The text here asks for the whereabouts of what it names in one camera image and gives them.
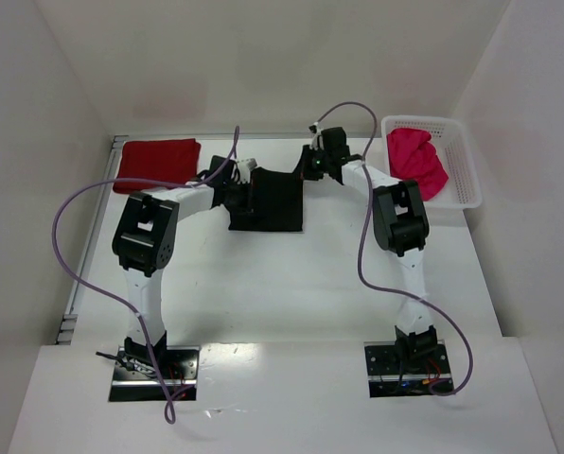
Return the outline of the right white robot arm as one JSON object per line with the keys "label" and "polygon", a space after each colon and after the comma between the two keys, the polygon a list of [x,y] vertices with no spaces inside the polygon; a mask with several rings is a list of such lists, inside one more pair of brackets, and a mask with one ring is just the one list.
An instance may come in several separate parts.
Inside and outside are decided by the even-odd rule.
{"label": "right white robot arm", "polygon": [[396,257],[403,288],[388,291],[404,298],[395,325],[398,370],[406,373],[437,344],[426,297],[423,258],[430,225],[415,181],[401,181],[350,152],[343,128],[309,127],[311,142],[303,146],[298,169],[301,177],[318,181],[329,176],[366,197],[362,231],[373,229],[378,246]]}

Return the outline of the black t-shirt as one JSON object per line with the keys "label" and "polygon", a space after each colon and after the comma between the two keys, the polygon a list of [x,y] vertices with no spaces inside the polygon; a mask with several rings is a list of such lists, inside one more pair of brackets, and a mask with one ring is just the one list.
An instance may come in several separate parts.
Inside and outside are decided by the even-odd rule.
{"label": "black t-shirt", "polygon": [[299,173],[262,167],[251,174],[254,182],[252,218],[231,217],[228,229],[237,232],[299,233],[303,231],[304,181]]}

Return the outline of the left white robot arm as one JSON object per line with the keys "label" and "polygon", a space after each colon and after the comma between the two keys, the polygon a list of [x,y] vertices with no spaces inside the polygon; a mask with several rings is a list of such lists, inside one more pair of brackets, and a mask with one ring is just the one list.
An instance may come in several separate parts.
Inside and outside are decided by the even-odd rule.
{"label": "left white robot arm", "polygon": [[246,189],[256,168],[253,158],[234,161],[216,156],[198,182],[156,194],[135,192],[127,198],[113,239],[133,314],[124,340],[126,358],[155,371],[166,366],[162,280],[173,256],[177,224],[222,205],[234,190]]}

